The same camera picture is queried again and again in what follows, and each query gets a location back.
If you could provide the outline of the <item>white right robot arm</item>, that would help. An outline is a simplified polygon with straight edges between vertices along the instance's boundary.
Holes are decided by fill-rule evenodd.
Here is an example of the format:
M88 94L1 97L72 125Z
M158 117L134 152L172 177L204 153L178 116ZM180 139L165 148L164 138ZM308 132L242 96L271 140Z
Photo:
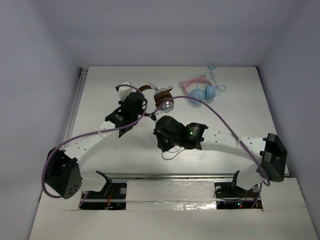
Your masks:
M288 151L278 135L266 137L238 137L192 122L183 125L171 116L163 116L155 123L153 134L157 147L167 152L174 147L185 150L217 151L251 160L253 163L237 170L230 182L215 184L215 197L221 200L240 200L262 183L280 183L285 179Z

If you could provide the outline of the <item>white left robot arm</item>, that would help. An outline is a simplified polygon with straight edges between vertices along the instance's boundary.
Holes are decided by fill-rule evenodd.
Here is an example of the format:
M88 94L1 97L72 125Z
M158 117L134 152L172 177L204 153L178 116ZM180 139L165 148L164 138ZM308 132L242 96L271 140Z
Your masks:
M43 192L54 199L73 197L82 185L82 166L105 146L110 136L120 138L130 131L146 113L143 106L147 103L141 91L131 92L95 131L72 137L51 149L41 175Z

